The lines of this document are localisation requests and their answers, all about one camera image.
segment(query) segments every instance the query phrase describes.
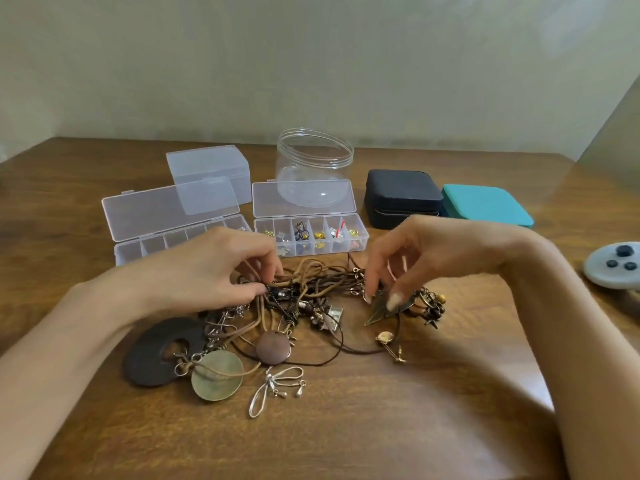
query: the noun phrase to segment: jewelry pile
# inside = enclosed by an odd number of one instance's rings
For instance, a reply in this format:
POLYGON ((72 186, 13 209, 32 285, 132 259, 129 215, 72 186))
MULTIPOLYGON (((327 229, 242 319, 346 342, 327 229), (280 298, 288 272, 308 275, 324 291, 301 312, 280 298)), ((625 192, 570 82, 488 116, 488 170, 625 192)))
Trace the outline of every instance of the jewelry pile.
MULTIPOLYGON (((300 236, 306 240, 305 232, 308 239, 304 226, 296 226, 296 239, 300 236)), ((127 353, 123 363, 125 377, 135 385, 158 387, 190 376, 191 386, 199 397, 205 401, 221 401, 238 390, 245 376, 267 367, 249 406, 249 416, 256 418, 263 412, 268 396, 287 397, 283 388, 297 388, 295 397, 302 395, 307 386, 302 379, 303 367, 326 365, 341 352, 371 355, 387 351, 394 362, 406 363, 402 348, 398 347, 397 352, 391 348, 399 336, 401 316, 421 317, 425 324, 437 328, 436 323, 445 311, 445 298, 422 288, 389 312, 387 293, 380 289, 364 326, 396 316, 396 330, 381 332, 375 338, 380 347, 363 351, 345 344, 340 326, 343 309, 330 302, 330 297, 338 294, 363 297, 364 270, 351 255, 348 255, 347 266, 327 266, 313 258, 304 259, 297 269, 286 269, 284 275, 276 276, 276 281, 267 289, 266 295, 254 300, 255 318, 250 321, 244 318, 250 306, 244 305, 201 312, 197 319, 177 317, 156 323, 142 333, 127 353), (301 321, 308 321, 319 333, 331 334, 335 352, 325 361, 290 360, 292 348, 296 346, 293 334, 301 321), (176 342, 185 345, 163 360, 162 355, 176 342), (254 361, 255 365, 245 371, 239 355, 254 361), (288 367, 275 371, 279 365, 288 367)))

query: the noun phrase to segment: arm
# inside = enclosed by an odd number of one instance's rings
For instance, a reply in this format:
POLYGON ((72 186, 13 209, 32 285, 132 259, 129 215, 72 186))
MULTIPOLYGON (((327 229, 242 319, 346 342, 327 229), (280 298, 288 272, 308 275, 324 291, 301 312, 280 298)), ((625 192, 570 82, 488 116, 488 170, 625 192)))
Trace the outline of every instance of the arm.
POLYGON ((217 228, 73 287, 0 358, 0 478, 26 479, 107 355, 136 320, 249 303, 232 285, 247 259, 271 282, 282 265, 267 236, 217 228))
POLYGON ((553 244, 516 226, 413 216, 369 255, 365 291, 384 282, 389 308, 441 276, 500 274, 553 400, 572 478, 640 477, 640 357, 553 244))

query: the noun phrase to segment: teal jewelry box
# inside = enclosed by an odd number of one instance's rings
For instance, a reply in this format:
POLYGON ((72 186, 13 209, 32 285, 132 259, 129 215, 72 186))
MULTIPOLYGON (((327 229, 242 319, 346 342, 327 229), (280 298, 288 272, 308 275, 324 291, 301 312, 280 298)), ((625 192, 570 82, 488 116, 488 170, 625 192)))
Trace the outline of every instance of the teal jewelry box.
POLYGON ((531 227, 533 219, 506 190, 479 185, 446 184, 443 205, 449 217, 531 227))

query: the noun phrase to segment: clear plastic jar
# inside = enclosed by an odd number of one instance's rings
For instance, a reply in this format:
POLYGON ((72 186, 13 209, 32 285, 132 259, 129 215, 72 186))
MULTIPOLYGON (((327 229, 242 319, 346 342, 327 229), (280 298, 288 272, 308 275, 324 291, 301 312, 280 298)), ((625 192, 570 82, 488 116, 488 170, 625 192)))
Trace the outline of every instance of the clear plastic jar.
POLYGON ((293 128, 280 133, 276 179, 347 179, 353 161, 353 147, 346 141, 308 128, 293 128))

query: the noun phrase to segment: hand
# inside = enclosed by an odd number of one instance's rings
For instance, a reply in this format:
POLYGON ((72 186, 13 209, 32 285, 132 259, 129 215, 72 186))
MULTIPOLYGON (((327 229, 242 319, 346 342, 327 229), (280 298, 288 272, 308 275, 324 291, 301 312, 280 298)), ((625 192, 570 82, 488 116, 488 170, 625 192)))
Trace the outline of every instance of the hand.
POLYGON ((244 305, 282 273, 275 241, 263 234, 216 227, 174 248, 116 267, 96 280, 144 302, 139 314, 185 314, 244 305), (254 276, 251 264, 260 276, 254 276), (232 284, 234 270, 252 283, 232 284))
POLYGON ((365 299, 382 281, 391 310, 436 278, 496 273, 518 243, 532 239, 542 238, 514 225, 413 215, 370 245, 365 299))

